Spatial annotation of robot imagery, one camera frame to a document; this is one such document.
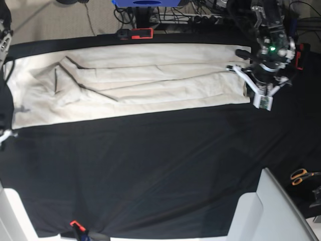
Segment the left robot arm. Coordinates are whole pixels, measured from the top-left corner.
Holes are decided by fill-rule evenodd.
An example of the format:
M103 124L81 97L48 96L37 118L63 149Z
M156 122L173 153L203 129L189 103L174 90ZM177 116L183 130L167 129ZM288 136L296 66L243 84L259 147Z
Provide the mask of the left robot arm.
M255 54L235 51L237 57L250 61L247 67L228 65L226 69L246 82L256 108L271 110L273 96L291 82L289 65L296 51L295 41L283 24L282 1L251 1L247 12L235 1L228 1L226 9L241 32L259 46Z

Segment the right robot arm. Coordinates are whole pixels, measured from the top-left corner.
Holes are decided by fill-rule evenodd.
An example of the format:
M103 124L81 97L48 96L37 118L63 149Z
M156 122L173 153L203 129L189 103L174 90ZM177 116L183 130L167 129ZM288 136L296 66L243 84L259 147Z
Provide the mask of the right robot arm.
M11 128L13 117L12 96L8 88L8 81L14 66L11 67L8 77L5 77L5 64L12 60L8 56L9 48L13 38L13 30L11 28L12 15L5 1L1 1L1 151L5 148L5 141L15 134Z

